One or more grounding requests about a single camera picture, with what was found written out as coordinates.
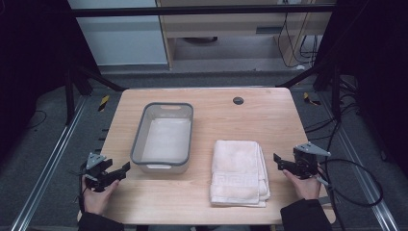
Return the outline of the black horizontal frame bar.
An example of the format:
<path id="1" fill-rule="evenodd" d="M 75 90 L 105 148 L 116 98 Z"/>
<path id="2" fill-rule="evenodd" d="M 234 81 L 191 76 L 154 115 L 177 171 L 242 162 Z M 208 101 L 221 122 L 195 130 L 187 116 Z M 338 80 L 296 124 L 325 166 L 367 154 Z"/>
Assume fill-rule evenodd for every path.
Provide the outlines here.
<path id="1" fill-rule="evenodd" d="M 156 8 L 79 9 L 68 13 L 75 17 L 196 15 L 234 13 L 326 13 L 337 9 L 336 4 L 307 5 L 242 5 L 242 6 L 186 6 Z"/>

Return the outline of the black frame stand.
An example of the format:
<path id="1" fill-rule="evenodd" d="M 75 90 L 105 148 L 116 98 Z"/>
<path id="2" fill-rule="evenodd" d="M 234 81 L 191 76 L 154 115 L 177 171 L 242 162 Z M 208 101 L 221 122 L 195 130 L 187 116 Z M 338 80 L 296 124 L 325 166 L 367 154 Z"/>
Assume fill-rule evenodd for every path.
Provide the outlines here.
<path id="1" fill-rule="evenodd" d="M 124 87 L 109 81 L 101 74 L 80 65 L 73 65 L 64 75 L 66 125 L 69 125 L 75 116 L 73 88 L 76 88 L 81 95 L 90 95 L 92 93 L 92 86 L 90 85 L 88 78 L 95 80 L 111 90 L 125 91 Z"/>
<path id="2" fill-rule="evenodd" d="M 337 121 L 341 120 L 340 109 L 340 70 L 341 66 L 336 63 L 320 63 L 315 64 L 313 67 L 301 72 L 291 80 L 277 85 L 277 88 L 289 89 L 295 84 L 303 81 L 313 74 L 317 74 L 318 77 L 314 83 L 315 90 L 323 90 L 328 84 L 331 84 L 331 112 Z"/>

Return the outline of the folded white towel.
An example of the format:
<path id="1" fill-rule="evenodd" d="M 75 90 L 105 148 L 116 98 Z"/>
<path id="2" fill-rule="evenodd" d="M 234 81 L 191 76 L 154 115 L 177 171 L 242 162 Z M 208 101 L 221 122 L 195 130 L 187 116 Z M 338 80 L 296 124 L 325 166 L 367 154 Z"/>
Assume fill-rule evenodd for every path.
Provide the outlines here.
<path id="1" fill-rule="evenodd" d="M 265 208 L 269 198 L 261 146 L 255 141 L 216 141 L 210 202 L 217 206 Z"/>

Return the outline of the person's right hand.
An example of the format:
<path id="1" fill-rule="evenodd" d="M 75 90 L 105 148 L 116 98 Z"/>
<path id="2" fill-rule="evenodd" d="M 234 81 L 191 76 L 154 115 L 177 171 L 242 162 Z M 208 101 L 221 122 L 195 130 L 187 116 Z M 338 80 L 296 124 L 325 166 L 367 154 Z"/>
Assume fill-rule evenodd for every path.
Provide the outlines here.
<path id="1" fill-rule="evenodd" d="M 292 182 L 299 199 L 318 199 L 321 182 L 316 177 L 299 179 L 288 170 L 284 169 L 283 174 Z"/>

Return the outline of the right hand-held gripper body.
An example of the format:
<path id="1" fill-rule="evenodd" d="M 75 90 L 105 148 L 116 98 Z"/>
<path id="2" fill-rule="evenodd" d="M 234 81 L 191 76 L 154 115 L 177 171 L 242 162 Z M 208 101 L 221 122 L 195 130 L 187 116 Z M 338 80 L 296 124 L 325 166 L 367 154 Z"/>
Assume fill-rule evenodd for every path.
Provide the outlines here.
<path id="1" fill-rule="evenodd" d="M 331 153 L 312 144 L 306 142 L 299 144 L 293 148 L 295 165 L 297 167 L 297 175 L 300 179 L 307 179 L 319 173 L 317 156 L 330 157 Z"/>

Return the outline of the metal floor rail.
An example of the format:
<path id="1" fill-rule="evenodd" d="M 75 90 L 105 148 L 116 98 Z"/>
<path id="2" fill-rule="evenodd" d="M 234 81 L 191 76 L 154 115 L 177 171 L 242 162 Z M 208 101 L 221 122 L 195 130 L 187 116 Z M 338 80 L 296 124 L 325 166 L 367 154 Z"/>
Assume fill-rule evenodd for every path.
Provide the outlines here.
<path id="1" fill-rule="evenodd" d="M 74 116 L 70 122 L 66 124 L 57 143 L 54 146 L 52 153 L 50 154 L 41 174 L 38 177 L 36 184 L 34 185 L 30 195 L 28 196 L 24 206 L 19 212 L 18 216 L 14 220 L 10 231 L 26 231 L 35 211 L 40 204 L 43 195 L 51 181 L 51 178 L 60 162 L 61 157 L 64 154 L 66 146 L 70 141 L 70 138 L 77 126 L 77 123 L 83 113 L 84 107 L 88 101 L 87 96 L 80 96 L 78 102 L 74 108 Z"/>
<path id="2" fill-rule="evenodd" d="M 341 120 L 337 121 L 331 112 L 331 97 L 327 92 L 319 93 L 322 107 L 335 123 L 334 129 L 329 136 L 327 149 L 332 152 L 331 161 L 348 164 L 354 177 L 361 188 L 368 207 L 372 209 L 378 224 L 383 231 L 400 231 L 396 221 L 384 200 L 384 188 L 359 157 L 350 136 L 343 127 L 343 117 L 354 112 L 359 114 L 358 105 L 355 102 L 343 103 L 340 100 Z"/>

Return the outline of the person's left hand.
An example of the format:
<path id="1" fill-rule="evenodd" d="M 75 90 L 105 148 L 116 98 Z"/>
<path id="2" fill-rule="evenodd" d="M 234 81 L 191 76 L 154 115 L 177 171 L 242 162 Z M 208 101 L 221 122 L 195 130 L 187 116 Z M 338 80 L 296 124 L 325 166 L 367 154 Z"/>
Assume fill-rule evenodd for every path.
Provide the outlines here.
<path id="1" fill-rule="evenodd" d="M 82 196 L 86 213 L 102 216 L 106 210 L 111 195 L 119 186 L 119 180 L 113 181 L 103 192 L 95 192 L 87 187 L 86 179 L 82 179 Z"/>

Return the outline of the dark curtain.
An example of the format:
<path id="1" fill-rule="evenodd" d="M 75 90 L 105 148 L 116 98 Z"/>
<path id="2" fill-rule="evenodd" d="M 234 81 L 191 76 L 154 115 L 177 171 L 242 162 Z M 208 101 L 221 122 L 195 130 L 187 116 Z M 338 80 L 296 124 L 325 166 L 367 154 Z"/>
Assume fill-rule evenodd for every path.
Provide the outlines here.
<path id="1" fill-rule="evenodd" d="M 0 0 L 0 165 L 43 94 L 64 85 L 69 60 L 99 71 L 68 0 Z"/>
<path id="2" fill-rule="evenodd" d="M 408 177 L 408 0 L 335 0 L 317 63 L 345 36 L 341 73 L 358 95 L 385 152 Z"/>

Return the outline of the yellow black tape marker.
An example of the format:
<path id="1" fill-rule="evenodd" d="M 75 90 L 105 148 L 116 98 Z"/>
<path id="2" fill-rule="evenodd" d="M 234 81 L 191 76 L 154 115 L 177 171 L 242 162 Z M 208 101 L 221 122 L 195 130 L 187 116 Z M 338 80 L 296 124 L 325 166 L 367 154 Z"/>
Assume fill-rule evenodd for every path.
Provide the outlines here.
<path id="1" fill-rule="evenodd" d="M 303 93 L 303 100 L 304 102 L 315 105 L 315 106 L 321 105 L 320 101 L 312 100 L 307 92 Z"/>
<path id="2" fill-rule="evenodd" d="M 106 107 L 109 99 L 110 99 L 109 95 L 104 95 L 102 97 L 101 102 L 100 102 L 99 107 L 98 107 L 98 112 L 103 112 L 105 110 L 105 107 Z"/>

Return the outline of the white cabinet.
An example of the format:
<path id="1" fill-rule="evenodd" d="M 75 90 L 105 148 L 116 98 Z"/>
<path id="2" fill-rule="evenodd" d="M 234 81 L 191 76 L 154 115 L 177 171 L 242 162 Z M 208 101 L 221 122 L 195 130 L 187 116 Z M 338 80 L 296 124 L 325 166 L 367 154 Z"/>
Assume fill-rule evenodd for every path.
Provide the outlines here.
<path id="1" fill-rule="evenodd" d="M 72 10 L 156 7 L 155 0 L 68 0 Z M 159 17 L 78 17 L 99 66 L 167 64 Z"/>

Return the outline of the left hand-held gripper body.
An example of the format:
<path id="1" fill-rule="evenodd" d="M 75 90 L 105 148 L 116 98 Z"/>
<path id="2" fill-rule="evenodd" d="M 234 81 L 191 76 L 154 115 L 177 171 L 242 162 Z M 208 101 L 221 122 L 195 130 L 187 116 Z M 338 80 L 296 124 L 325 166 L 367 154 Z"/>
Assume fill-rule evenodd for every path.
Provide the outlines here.
<path id="1" fill-rule="evenodd" d="M 98 193 L 105 191 L 105 188 L 113 183 L 108 179 L 109 172 L 107 172 L 107 169 L 102 171 L 100 168 L 100 164 L 106 160 L 109 159 L 106 159 L 103 155 L 90 153 L 85 163 L 86 185 Z"/>

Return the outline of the grey plastic basin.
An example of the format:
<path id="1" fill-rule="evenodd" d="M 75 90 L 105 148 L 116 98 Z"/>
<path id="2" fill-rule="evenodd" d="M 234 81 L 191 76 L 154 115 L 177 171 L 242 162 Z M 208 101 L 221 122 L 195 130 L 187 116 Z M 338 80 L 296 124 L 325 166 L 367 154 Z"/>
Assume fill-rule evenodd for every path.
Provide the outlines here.
<path id="1" fill-rule="evenodd" d="M 193 106 L 152 102 L 140 118 L 131 160 L 145 173 L 180 174 L 189 167 Z"/>

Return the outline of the light wooden desk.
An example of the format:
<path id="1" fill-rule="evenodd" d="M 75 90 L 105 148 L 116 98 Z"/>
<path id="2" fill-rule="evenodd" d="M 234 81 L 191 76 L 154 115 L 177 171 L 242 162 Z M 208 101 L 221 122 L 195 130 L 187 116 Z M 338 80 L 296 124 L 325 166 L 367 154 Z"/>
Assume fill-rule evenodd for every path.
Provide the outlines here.
<path id="1" fill-rule="evenodd" d="M 159 7 L 330 4 L 336 0 L 155 0 Z M 237 13 L 163 15 L 168 42 L 180 38 L 268 35 L 275 38 L 284 64 L 300 63 L 307 36 L 322 36 L 331 13 Z"/>

